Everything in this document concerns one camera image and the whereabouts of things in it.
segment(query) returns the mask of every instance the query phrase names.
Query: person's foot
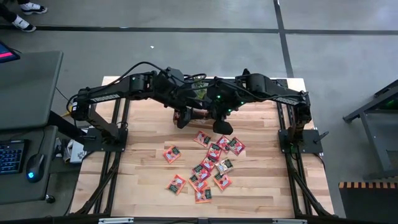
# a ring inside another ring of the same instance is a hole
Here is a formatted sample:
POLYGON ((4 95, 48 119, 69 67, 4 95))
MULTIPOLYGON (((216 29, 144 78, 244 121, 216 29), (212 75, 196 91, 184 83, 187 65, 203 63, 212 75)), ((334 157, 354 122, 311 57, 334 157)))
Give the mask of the person's foot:
POLYGON ((24 31, 24 32, 33 32, 36 30, 36 26, 33 26, 32 24, 29 24, 26 22, 23 18, 17 16, 17 19, 15 19, 14 22, 12 22, 12 25, 14 25, 16 28, 24 31))
POLYGON ((33 13, 43 14, 47 12, 46 7, 31 2, 26 4, 20 4, 19 6, 21 7, 21 10, 25 15, 32 15, 33 13))

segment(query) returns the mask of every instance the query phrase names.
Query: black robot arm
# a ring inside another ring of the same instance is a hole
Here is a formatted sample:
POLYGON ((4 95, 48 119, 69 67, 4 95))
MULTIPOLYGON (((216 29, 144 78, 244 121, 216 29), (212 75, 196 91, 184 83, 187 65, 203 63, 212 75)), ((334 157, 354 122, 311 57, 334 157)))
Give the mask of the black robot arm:
POLYGON ((72 118, 90 123, 101 131, 103 141, 108 144, 118 140, 118 127, 105 121, 91 105, 120 98, 151 98, 165 107, 173 108, 178 113, 178 128, 183 128, 193 119, 214 119, 213 130, 220 134, 233 132, 231 125, 225 121, 232 111, 239 110, 245 103, 265 100, 293 106, 295 122, 289 128, 292 142, 302 138, 304 125, 311 121, 310 101, 306 92, 284 88, 264 75, 250 74, 245 69, 234 80, 218 77, 195 80, 187 77, 180 70, 167 68, 159 74, 155 71, 137 73, 106 86, 81 89, 73 102, 72 118), (198 82, 202 82, 203 87, 197 88, 195 84, 198 82), (201 89, 205 89, 206 94, 198 98, 197 90, 201 89))

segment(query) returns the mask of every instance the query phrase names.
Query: desk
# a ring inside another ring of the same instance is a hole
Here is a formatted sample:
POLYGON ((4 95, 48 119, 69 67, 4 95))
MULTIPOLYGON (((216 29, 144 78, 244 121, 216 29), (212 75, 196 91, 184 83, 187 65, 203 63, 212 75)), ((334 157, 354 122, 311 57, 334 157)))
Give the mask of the desk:
MULTIPOLYGON (((104 77, 103 85, 117 77, 104 77)), ((305 90, 301 78, 287 79, 289 88, 305 90)), ((114 102, 100 103, 97 112, 111 121, 114 102)), ((129 137, 122 154, 112 216, 130 217, 231 217, 290 218, 294 216, 285 157, 280 153, 277 131, 280 129, 276 103, 265 101, 242 106, 232 112, 228 121, 246 149, 237 157, 228 154, 235 169, 229 173, 233 181, 224 192, 208 179, 213 201, 195 204, 194 189, 189 183, 179 195, 165 190, 175 174, 187 179, 207 150, 192 139, 198 128, 178 129, 172 121, 173 109, 165 109, 153 100, 130 104, 129 137), (180 148, 182 156, 168 164, 162 153, 170 145, 180 148)), ((306 125, 312 128, 313 123, 306 125)), ((220 134, 205 130, 217 141, 220 134)), ((82 164, 71 212, 89 199, 98 185, 103 152, 94 152, 82 164)), ((307 184, 318 201, 333 213, 325 172, 319 158, 302 155, 307 184)), ((300 208, 304 211, 301 190, 300 208)))
POLYGON ((34 200, 44 200, 47 190, 47 182, 49 179, 49 168, 51 163, 51 155, 58 128, 55 126, 47 126, 45 128, 38 128, 26 133, 26 131, 14 131, 7 133, 0 133, 0 141, 12 139, 27 139, 29 146, 26 149, 25 160, 22 172, 19 174, 0 175, 0 205, 6 203, 28 202, 34 200), (40 142, 44 136, 42 147, 39 148, 40 142), (43 178, 36 182, 30 183, 26 179, 26 164, 31 156, 36 153, 45 155, 44 161, 44 175, 43 178))

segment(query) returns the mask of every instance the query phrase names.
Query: snack packet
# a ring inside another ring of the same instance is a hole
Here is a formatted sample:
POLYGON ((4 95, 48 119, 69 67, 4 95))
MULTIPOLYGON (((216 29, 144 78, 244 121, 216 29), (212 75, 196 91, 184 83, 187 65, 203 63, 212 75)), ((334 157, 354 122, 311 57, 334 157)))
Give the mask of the snack packet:
POLYGON ((163 156, 166 158, 167 162, 171 164, 174 160, 181 156, 181 152, 176 146, 170 146, 164 153, 163 156))
POLYGON ((208 170, 209 172, 211 172, 216 164, 217 160, 210 157, 210 156, 206 156, 204 158, 204 160, 200 163, 200 165, 202 165, 204 168, 206 168, 206 170, 208 170))
POLYGON ((195 203, 211 202, 211 190, 209 187, 201 192, 195 192, 195 203))
POLYGON ((176 174, 172 179, 172 181, 170 181, 166 189, 169 189, 171 192, 178 195, 186 182, 187 182, 186 180, 184 180, 182 177, 176 174))
POLYGON ((194 167, 192 171, 193 174, 198 177, 199 182, 203 182, 210 176, 210 172, 200 164, 194 167))
POLYGON ((227 188, 229 185, 232 184, 232 180, 230 180, 226 174, 218 173, 213 177, 213 180, 216 182, 217 186, 221 190, 224 190, 225 188, 227 188))
POLYGON ((217 145, 224 150, 225 153, 228 153, 229 151, 229 139, 226 136, 222 136, 218 141, 217 141, 217 145))
POLYGON ((204 133, 203 131, 199 131, 197 136, 193 139, 195 142, 201 144, 202 146, 207 147, 210 142, 211 137, 204 133))
POLYGON ((229 159, 224 159, 223 161, 219 161, 216 163, 216 167, 220 174, 226 174, 227 172, 234 169, 232 162, 229 159))
POLYGON ((230 142, 228 143, 228 146, 230 150, 235 153, 237 156, 243 151, 243 149, 246 147, 239 139, 232 138, 230 142))
POLYGON ((216 161, 218 161, 218 159, 220 158, 220 155, 221 155, 221 147, 219 147, 219 145, 217 145, 217 144, 211 143, 209 151, 207 152, 207 156, 212 157, 212 158, 216 159, 216 161))
POLYGON ((192 175, 188 181, 197 192, 202 191, 205 187, 207 187, 207 181, 199 182, 198 177, 195 175, 192 175))

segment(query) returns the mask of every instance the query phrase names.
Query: gray floor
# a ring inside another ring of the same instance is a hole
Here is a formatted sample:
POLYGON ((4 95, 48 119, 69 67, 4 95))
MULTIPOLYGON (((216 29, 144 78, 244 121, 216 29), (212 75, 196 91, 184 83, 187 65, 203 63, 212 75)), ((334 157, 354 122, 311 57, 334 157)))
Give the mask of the gray floor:
MULTIPOLYGON (((26 17, 36 25, 277 28, 272 0, 37 2, 48 5, 49 12, 26 17)), ((397 29, 395 0, 280 0, 279 3, 286 29, 397 29)), ((269 77, 287 76, 278 34, 65 31, 24 34, 0 30, 0 39, 22 52, 62 50, 65 55, 58 88, 67 96, 81 87, 97 86, 103 76, 120 75, 143 60, 210 76, 233 77, 244 68, 269 77)), ((310 91, 315 124, 320 131, 330 131, 322 142, 326 174, 335 213, 344 217, 338 182, 362 181, 364 174, 379 170, 379 165, 362 124, 359 121, 346 124, 341 118, 398 78, 398 36, 288 35, 287 45, 294 76, 304 78, 310 91)), ((148 69, 142 67, 137 71, 148 69)), ((65 103, 61 96, 56 96, 54 110, 63 113, 65 103)), ((60 215, 62 209, 65 207, 60 206, 59 211, 49 215, 60 215)))

